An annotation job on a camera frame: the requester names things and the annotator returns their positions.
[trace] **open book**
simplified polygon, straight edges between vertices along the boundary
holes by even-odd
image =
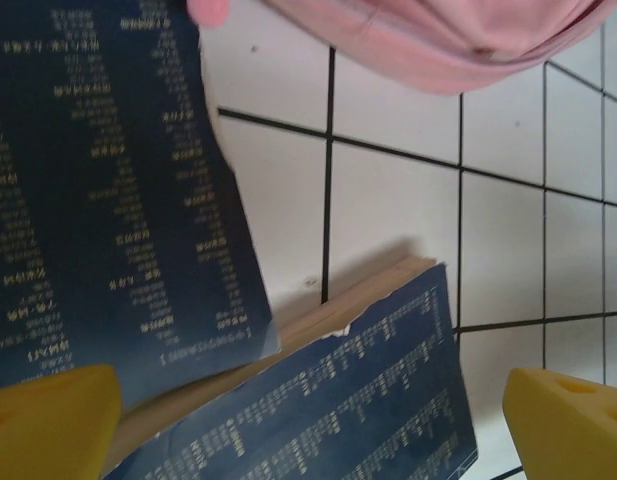
[[[0,388],[108,363],[125,408],[278,352],[175,0],[0,0]]]
[[[407,258],[280,333],[123,418],[106,478],[432,480],[477,459],[443,265]]]

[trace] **yellow foam block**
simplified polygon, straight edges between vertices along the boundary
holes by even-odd
[[[515,369],[503,408],[529,480],[617,479],[617,388]]]
[[[0,480],[94,480],[121,415],[110,366],[0,390]]]

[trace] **pink fabric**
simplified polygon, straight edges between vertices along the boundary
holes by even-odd
[[[190,17],[202,27],[220,27],[228,18],[229,0],[188,0]]]
[[[359,62],[441,94],[484,87],[544,62],[590,35],[617,5],[617,0],[265,1]]]

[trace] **tile floor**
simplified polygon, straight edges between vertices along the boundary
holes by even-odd
[[[202,43],[278,321],[406,252],[446,262],[480,448],[464,478],[525,478],[500,407],[510,369],[617,386],[617,12],[547,65],[454,97],[256,0]]]

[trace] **grout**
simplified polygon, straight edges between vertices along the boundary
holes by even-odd
[[[257,115],[251,115],[249,113],[232,110],[230,108],[219,107],[218,113],[222,117],[232,118],[234,120],[242,120],[244,122],[256,123],[257,125],[263,125],[266,127],[277,128],[280,130],[286,130],[293,133],[301,133],[309,137],[326,138],[326,132],[314,130],[312,128],[301,127],[292,123],[280,122],[271,118],[259,117]]]
[[[563,73],[567,77],[570,77],[572,80],[575,80],[577,83],[580,83],[581,85],[583,85],[585,87],[588,87],[589,89],[594,90],[597,93],[600,93],[605,98],[609,98],[613,102],[617,103],[617,96],[613,95],[612,93],[609,93],[609,92],[607,92],[605,90],[605,72],[602,71],[602,82],[604,82],[604,83],[602,83],[601,87],[598,87],[597,85],[595,85],[591,81],[586,80],[585,78],[580,77],[579,75],[577,75],[573,71],[567,69],[566,67],[562,67],[561,65],[559,65],[558,63],[553,62],[552,60],[548,60],[547,63],[552,68],[554,68],[555,70]]]
[[[601,88],[606,88],[606,24],[601,25]],[[606,99],[601,99],[601,198],[606,199]],[[606,205],[601,205],[601,310],[606,312]],[[606,385],[606,316],[601,319],[602,372]]]
[[[227,108],[219,108],[219,114],[223,117],[251,122],[251,123],[258,124],[258,125],[277,128],[280,130],[286,130],[289,132],[307,135],[310,137],[326,139],[326,140],[330,138],[332,139],[333,143],[342,143],[342,144],[349,145],[352,147],[364,148],[364,149],[372,150],[378,153],[385,153],[387,155],[401,157],[401,158],[405,158],[408,160],[414,160],[414,161],[418,161],[421,163],[436,165],[441,168],[459,170],[460,172],[470,173],[470,174],[474,174],[480,177],[491,178],[493,180],[500,180],[502,182],[512,183],[514,185],[519,185],[522,187],[546,190],[547,192],[550,192],[550,193],[555,193],[555,194],[563,195],[563,196],[570,197],[570,198],[586,200],[589,202],[599,203],[602,205],[607,205],[610,207],[617,208],[616,202],[611,202],[611,201],[602,199],[600,197],[591,197],[589,195],[583,195],[580,193],[571,192],[568,190],[562,190],[560,188],[555,188],[555,187],[549,187],[549,186],[544,187],[540,183],[534,183],[534,182],[529,182],[526,180],[507,177],[505,175],[500,175],[498,173],[488,172],[486,170],[481,170],[481,169],[473,168],[473,167],[466,167],[466,166],[459,165],[453,162],[448,162],[446,160],[439,160],[436,158],[426,157],[424,155],[417,155],[415,153],[410,153],[410,152],[406,152],[403,150],[390,148],[384,145],[377,145],[377,144],[373,144],[369,142],[364,142],[363,140],[357,140],[354,138],[345,137],[345,136],[336,135],[336,134],[329,136],[327,132],[323,132],[323,131],[319,131],[319,130],[315,130],[315,129],[311,129],[307,127],[302,127],[302,126],[291,124],[291,123],[285,123],[285,122],[281,122],[281,121],[273,120],[269,118],[259,117],[256,115],[251,115],[248,113],[239,112],[239,111],[235,111],[235,110],[231,110]]]
[[[480,325],[468,325],[457,329],[457,333],[474,333],[485,332],[489,330],[502,330],[505,328],[517,328],[517,327],[529,327],[533,325],[549,325],[551,323],[565,323],[576,322],[577,320],[590,320],[595,318],[604,317],[617,317],[617,311],[615,312],[597,312],[597,313],[584,313],[581,315],[567,315],[563,317],[549,317],[549,318],[533,318],[530,320],[515,320],[512,322],[501,323],[482,323]]]
[[[491,480],[505,480],[506,478],[510,478],[513,475],[517,475],[518,473],[521,473],[523,471],[524,471],[523,467],[513,468],[512,470],[509,470],[506,473],[502,473],[501,475],[497,475],[496,477],[492,478]]]
[[[546,199],[548,193],[546,192],[546,178],[548,176],[548,134],[547,134],[547,125],[548,125],[548,67],[547,64],[544,63],[542,67],[542,208],[543,208],[543,218],[542,218],[542,299],[541,299],[541,318],[544,320],[542,325],[541,332],[541,366],[542,368],[546,368],[546,330],[547,325],[545,323],[546,320],[546,288],[547,288],[547,208],[546,208]]]
[[[459,152],[458,152],[458,193],[457,193],[457,350],[461,351],[461,263],[463,261],[463,216],[464,216],[464,94],[459,95]]]
[[[321,272],[321,303],[328,301],[330,284],[330,215],[332,204],[332,147],[333,124],[335,117],[335,60],[336,50],[330,47],[328,56],[328,107],[326,119],[326,165],[324,178],[324,237]]]

